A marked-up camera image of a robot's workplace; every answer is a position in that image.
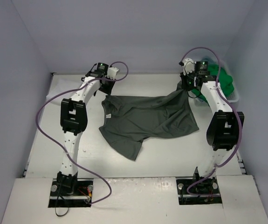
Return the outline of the grey t shirt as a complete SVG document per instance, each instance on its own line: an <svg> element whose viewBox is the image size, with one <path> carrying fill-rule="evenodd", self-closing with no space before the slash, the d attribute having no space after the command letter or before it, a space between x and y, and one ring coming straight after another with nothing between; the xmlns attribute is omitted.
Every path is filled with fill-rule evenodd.
<svg viewBox="0 0 268 224"><path fill-rule="evenodd" d="M125 158L135 161L148 138L171 139L199 130L187 91L178 83L166 96L106 96L105 118L99 131L107 143Z"/></svg>

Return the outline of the white t shirt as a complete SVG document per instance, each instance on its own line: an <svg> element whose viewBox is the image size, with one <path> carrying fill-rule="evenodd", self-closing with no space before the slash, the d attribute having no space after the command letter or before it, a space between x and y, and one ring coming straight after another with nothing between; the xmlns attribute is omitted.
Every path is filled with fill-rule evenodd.
<svg viewBox="0 0 268 224"><path fill-rule="evenodd" d="M52 97L71 89L79 89L81 85L81 81L72 81L60 78L58 79L57 84L55 84L54 88L50 90L49 94L46 96L46 99L49 100Z"/></svg>

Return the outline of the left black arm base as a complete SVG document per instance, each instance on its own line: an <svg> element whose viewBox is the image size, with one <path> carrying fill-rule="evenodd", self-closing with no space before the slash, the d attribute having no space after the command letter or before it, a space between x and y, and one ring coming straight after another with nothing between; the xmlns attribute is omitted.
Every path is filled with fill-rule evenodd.
<svg viewBox="0 0 268 224"><path fill-rule="evenodd" d="M73 189L68 189L53 179L48 208L54 209L57 217L67 215L71 208L90 208L93 189L92 179L78 179Z"/></svg>

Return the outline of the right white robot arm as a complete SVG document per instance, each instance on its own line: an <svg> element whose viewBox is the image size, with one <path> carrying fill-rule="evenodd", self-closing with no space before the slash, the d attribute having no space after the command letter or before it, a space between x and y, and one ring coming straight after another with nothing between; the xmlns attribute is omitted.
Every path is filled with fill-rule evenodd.
<svg viewBox="0 0 268 224"><path fill-rule="evenodd" d="M182 87L186 91L198 90L206 98L213 117L206 131L206 140L211 149L206 159L196 167L187 193L193 196L213 196L214 175L225 166L241 143L244 114L237 112L225 97L217 76L208 71L207 61L183 59L180 74Z"/></svg>

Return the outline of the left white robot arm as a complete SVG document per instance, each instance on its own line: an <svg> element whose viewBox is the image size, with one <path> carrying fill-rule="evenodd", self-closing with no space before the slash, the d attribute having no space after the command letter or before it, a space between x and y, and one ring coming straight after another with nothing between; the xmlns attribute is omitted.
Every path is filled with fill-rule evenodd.
<svg viewBox="0 0 268 224"><path fill-rule="evenodd" d="M119 69L105 63L98 63L90 70L82 85L71 97L61 101L60 125L64 132L64 156L56 182L64 195L72 196L78 190L77 161L82 133L88 125L86 106L98 90L111 94Z"/></svg>

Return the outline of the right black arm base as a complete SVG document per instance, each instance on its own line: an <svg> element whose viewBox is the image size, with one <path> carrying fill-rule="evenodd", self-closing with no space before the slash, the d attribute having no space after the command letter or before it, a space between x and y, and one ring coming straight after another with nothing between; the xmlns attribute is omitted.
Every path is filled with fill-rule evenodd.
<svg viewBox="0 0 268 224"><path fill-rule="evenodd" d="M189 194L187 188L194 182L191 178L176 179L179 205L222 204L218 182L215 177L192 187L189 189L191 193Z"/></svg>

